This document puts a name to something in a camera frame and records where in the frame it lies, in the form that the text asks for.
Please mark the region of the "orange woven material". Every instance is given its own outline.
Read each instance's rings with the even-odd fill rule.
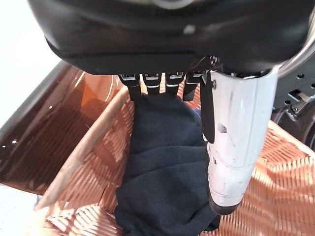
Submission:
[[[126,93],[122,88],[116,95],[120,97],[115,97],[112,106],[103,112],[114,120],[95,137],[92,147],[89,133],[95,133],[99,129],[97,122],[106,122],[106,116],[101,115],[78,144],[81,151],[71,154],[34,212],[27,235],[122,235],[114,209],[133,124],[133,103]],[[199,89],[189,106],[200,108]],[[78,153],[87,154],[78,157]],[[75,162],[79,162],[78,168],[70,169]],[[314,236],[315,153],[269,122],[265,144],[242,203],[234,213],[221,218],[218,230],[200,235]]]

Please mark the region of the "white floor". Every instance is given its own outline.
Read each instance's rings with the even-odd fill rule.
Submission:
[[[0,236],[24,235],[37,195],[0,185]]]

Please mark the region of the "shiny brown surface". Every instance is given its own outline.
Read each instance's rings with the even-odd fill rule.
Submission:
[[[196,91],[189,105],[198,108],[199,101]],[[40,201],[46,207],[34,213],[27,235],[122,235],[113,212],[117,205],[115,190],[121,184],[128,157],[132,117],[133,104],[127,100],[79,168],[67,179],[54,180],[66,180],[66,188],[52,204],[44,203],[45,198]],[[69,159],[75,163],[79,158]],[[315,153],[270,122],[242,203],[221,219],[218,230],[200,236],[314,236],[314,196]]]
[[[67,157],[121,87],[59,64],[0,130],[0,182],[43,194]]]

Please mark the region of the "dark navy fabric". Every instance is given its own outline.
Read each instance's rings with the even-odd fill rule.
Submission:
[[[116,196],[124,236],[197,236],[219,226],[208,204],[200,117],[177,96],[135,103],[130,152]]]

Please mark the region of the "woven basket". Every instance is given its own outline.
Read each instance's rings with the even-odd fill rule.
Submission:
[[[180,86],[179,96],[183,93]],[[188,105],[200,109],[199,89]],[[114,209],[133,124],[126,87],[112,99],[47,189],[29,236],[121,236]],[[315,236],[315,153],[274,123],[237,210],[201,236]]]

